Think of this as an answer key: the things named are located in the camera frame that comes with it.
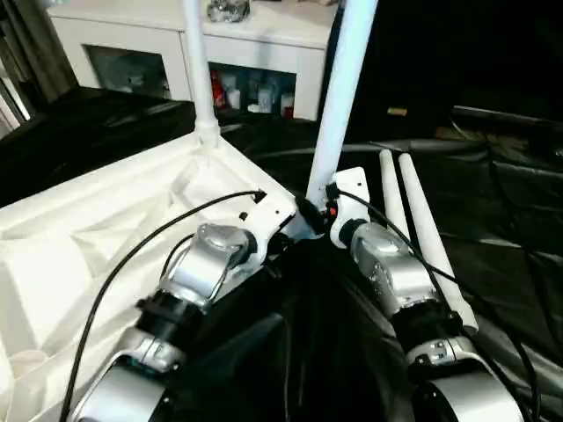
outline black cable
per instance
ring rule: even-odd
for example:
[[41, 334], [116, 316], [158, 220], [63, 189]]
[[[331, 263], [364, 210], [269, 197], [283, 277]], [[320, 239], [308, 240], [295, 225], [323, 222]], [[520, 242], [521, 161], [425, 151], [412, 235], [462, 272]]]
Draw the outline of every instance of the black cable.
[[526, 353], [526, 351], [524, 350], [522, 344], [520, 343], [520, 341], [516, 338], [516, 335], [513, 334], [506, 324], [504, 324], [502, 322], [502, 320], [500, 319], [500, 317], [498, 316], [498, 314], [494, 311], [493, 307], [491, 307], [489, 305], [489, 303], [483, 299], [483, 297], [481, 297], [480, 295], [478, 295], [477, 293], [475, 293], [474, 290], [470, 289], [469, 287], [467, 287], [467, 285], [465, 283], [461, 284], [459, 282], [458, 279], [456, 279], [455, 277], [445, 273], [444, 271], [440, 270], [439, 268], [436, 268], [435, 266], [432, 266], [431, 264], [429, 264], [424, 257], [422, 256], [422, 254], [420, 253], [420, 251], [418, 251], [415, 246], [413, 245], [413, 243], [411, 242], [411, 240], [395, 225], [393, 224], [393, 222], [391, 220], [389, 220], [389, 218], [387, 218], [387, 216], [385, 214], [383, 214], [381, 211], [379, 211], [376, 207], [374, 207], [373, 205], [371, 205], [369, 202], [367, 202], [366, 200], [363, 200], [362, 198], [360, 198], [359, 196], [354, 195], [353, 193], [349, 193], [349, 192], [345, 192], [345, 191], [341, 191], [340, 189], [337, 189], [336, 191], [338, 194], [341, 194], [343, 196], [347, 196], [348, 198], [351, 198], [353, 200], [358, 201], [359, 203], [363, 204], [365, 207], [367, 207], [370, 211], [373, 212], [373, 214], [375, 214], [375, 216], [380, 220], [385, 222], [396, 234], [397, 236], [399, 236], [401, 238], [401, 240], [403, 242], [405, 242], [405, 244], [411, 249], [411, 251], [413, 252], [413, 255], [415, 258], [417, 258], [426, 268], [426, 270], [428, 271], [428, 276], [430, 277], [430, 280], [432, 281], [432, 284], [434, 285], [436, 291], [438, 292], [438, 294], [444, 299], [445, 304], [450, 307], [450, 305], [448, 304], [448, 301], [445, 300], [445, 297], [443, 295], [443, 291], [440, 288], [440, 285], [437, 282], [437, 279], [435, 277], [435, 273], [441, 275], [442, 277], [453, 281], [454, 283], [458, 284], [460, 287], [464, 288], [465, 290], [467, 290], [467, 292], [470, 295], [473, 295], [475, 298], [477, 298], [481, 303], [485, 304], [485, 309], [486, 312], [489, 313], [489, 317], [491, 317], [491, 319], [494, 320], [494, 322], [503, 330], [505, 331], [505, 333], [508, 336], [508, 339], [510, 340], [510, 342], [513, 344], [513, 346], [515, 347], [516, 351], [518, 352], [520, 359], [522, 360], [522, 363], [526, 369], [526, 373], [529, 379], [529, 383], [530, 383], [530, 388], [531, 388], [531, 394], [532, 394], [532, 418], [530, 419], [530, 415], [526, 409], [526, 406], [524, 404], [524, 402], [522, 401], [522, 399], [518, 396], [518, 393], [515, 389], [514, 383], [512, 383], [509, 378], [506, 376], [506, 374], [504, 374], [504, 372], [502, 371], [502, 369], [498, 366], [498, 364], [492, 359], [490, 358], [490, 356], [488, 356], [486, 353], [484, 353], [484, 350], [482, 349], [482, 347], [480, 347], [479, 345], [477, 345], [477, 343], [474, 341], [474, 339], [472, 338], [472, 336], [470, 336], [465, 329], [462, 327], [462, 333], [472, 341], [473, 345], [475, 346], [476, 350], [478, 351], [478, 353], [483, 357], [483, 359], [485, 360], [485, 362], [487, 363], [487, 365], [491, 368], [491, 370], [493, 370], [493, 372], [495, 373], [495, 375], [499, 378], [499, 380], [502, 382], [502, 384], [505, 386], [505, 388], [507, 389], [507, 391], [510, 393], [510, 395], [515, 399], [516, 403], [518, 404], [518, 407], [520, 408], [520, 411], [522, 412], [522, 415], [524, 417], [525, 420], [528, 421], [533, 421], [533, 422], [538, 422], [539, 421], [539, 413], [540, 413], [540, 409], [541, 409], [541, 395], [539, 394], [539, 387], [537, 385], [537, 374], [536, 371], [531, 363], [530, 360], [530, 356], [528, 356], [528, 354]]
[[192, 233], [191, 235], [187, 235], [186, 237], [182, 238], [182, 240], [180, 240], [170, 251], [170, 253], [168, 254], [168, 256], [166, 257], [166, 261], [165, 264], [162, 267], [162, 271], [160, 272], [160, 278], [162, 279], [165, 274], [166, 271], [168, 271], [168, 266], [170, 265], [170, 261], [172, 261], [172, 257], [174, 256], [174, 254], [176, 253], [176, 251], [182, 246], [182, 244], [184, 244], [185, 242], [187, 242], [188, 240], [190, 240], [192, 237], [194, 237], [194, 233]]
[[104, 281], [104, 284], [102, 285], [102, 287], [98, 291], [98, 295], [96, 296], [96, 299], [94, 300], [94, 303], [91, 306], [90, 313], [88, 314], [88, 318], [86, 319], [86, 324], [84, 325], [84, 330], [82, 331], [82, 336], [80, 337], [80, 341], [78, 342], [78, 348], [77, 348], [77, 352], [75, 354], [74, 362], [72, 364], [72, 369], [70, 370], [69, 383], [67, 384], [67, 389], [66, 389], [66, 392], [64, 394], [64, 399], [62, 400], [61, 417], [59, 417], [59, 422], [66, 422], [67, 417], [69, 416], [70, 406], [72, 404], [72, 396], [74, 394], [75, 384], [77, 383], [78, 369], [80, 368], [80, 360], [82, 359], [84, 349], [86, 348], [86, 342], [88, 340], [88, 335], [90, 334], [91, 326], [94, 322], [94, 317], [96, 316], [96, 312], [98, 311], [98, 307], [101, 304], [102, 299], [104, 298], [104, 295], [106, 294], [107, 289], [109, 288], [110, 284], [112, 284], [113, 279], [115, 279], [115, 276], [121, 270], [121, 268], [123, 268], [127, 264], [127, 262], [132, 257], [134, 257], [134, 255], [139, 250], [142, 249], [142, 247], [145, 244], [150, 242], [156, 236], [158, 236], [163, 231], [170, 228], [171, 226], [173, 226], [177, 222], [180, 222], [180, 221], [186, 219], [187, 217], [190, 217], [190, 216], [192, 216], [196, 213], [199, 213], [200, 211], [202, 211], [203, 209], [205, 209], [207, 207], [211, 207], [211, 206], [218, 204], [219, 202], [223, 202], [225, 200], [230, 200], [232, 198], [237, 198], [239, 196], [263, 195], [263, 194], [264, 193], [262, 191], [243, 191], [243, 192], [238, 192], [238, 193], [231, 193], [229, 195], [224, 195], [220, 198], [210, 200], [209, 202], [206, 202], [205, 204], [199, 205], [198, 207], [193, 208], [190, 211], [187, 211], [184, 214], [173, 218], [168, 223], [160, 226], [158, 229], [156, 229], [155, 231], [150, 233], [148, 236], [146, 236], [136, 247], [134, 247], [127, 255], [125, 255], [125, 257], [123, 257], [123, 259], [117, 264], [117, 266], [115, 266], [115, 268], [107, 276], [106, 281]]

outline glass object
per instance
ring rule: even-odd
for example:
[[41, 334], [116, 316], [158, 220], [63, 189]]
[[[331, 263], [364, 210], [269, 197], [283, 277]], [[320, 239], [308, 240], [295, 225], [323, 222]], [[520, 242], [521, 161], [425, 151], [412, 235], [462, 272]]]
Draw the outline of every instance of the glass object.
[[250, 13], [249, 0], [210, 0], [208, 16], [212, 22], [240, 22]]
[[161, 55], [110, 47], [84, 48], [101, 88], [151, 97], [172, 97]]

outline cable connector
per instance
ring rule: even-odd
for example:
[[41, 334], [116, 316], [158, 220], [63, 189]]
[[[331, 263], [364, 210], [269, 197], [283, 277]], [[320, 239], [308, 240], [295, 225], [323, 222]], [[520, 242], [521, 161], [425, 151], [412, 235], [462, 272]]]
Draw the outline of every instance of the cable connector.
[[257, 193], [254, 194], [254, 196], [252, 197], [252, 199], [254, 200], [255, 203], [259, 203], [261, 200], [263, 200], [264, 198], [266, 198], [267, 193], [265, 193], [262, 190], [259, 190]]
[[337, 200], [339, 196], [340, 189], [336, 186], [336, 183], [326, 185], [326, 198], [328, 198], [328, 200]]

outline white bracket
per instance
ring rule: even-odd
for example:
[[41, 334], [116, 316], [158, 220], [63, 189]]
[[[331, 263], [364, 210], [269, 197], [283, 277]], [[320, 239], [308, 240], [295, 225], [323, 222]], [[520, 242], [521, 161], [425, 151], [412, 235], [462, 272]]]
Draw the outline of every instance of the white bracket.
[[[333, 177], [333, 182], [341, 191], [352, 193], [369, 202], [368, 181], [362, 167], [337, 172]], [[350, 220], [360, 219], [369, 222], [369, 213], [368, 209], [360, 202], [344, 195], [338, 197], [336, 204], [338, 205], [338, 214], [331, 227], [331, 240], [337, 247], [346, 249], [346, 245], [339, 239], [342, 227]]]

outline white plastic base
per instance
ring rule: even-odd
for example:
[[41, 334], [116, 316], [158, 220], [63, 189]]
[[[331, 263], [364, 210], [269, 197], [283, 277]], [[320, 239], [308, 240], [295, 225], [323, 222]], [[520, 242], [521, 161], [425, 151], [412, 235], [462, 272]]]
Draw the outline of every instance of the white plastic base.
[[[225, 140], [203, 148], [190, 134], [0, 209], [0, 421], [58, 419], [91, 302], [128, 251], [174, 216], [252, 189], [291, 197]], [[255, 205], [242, 197], [208, 208], [125, 266], [97, 314], [78, 388], [135, 321], [171, 247], [202, 221]]]

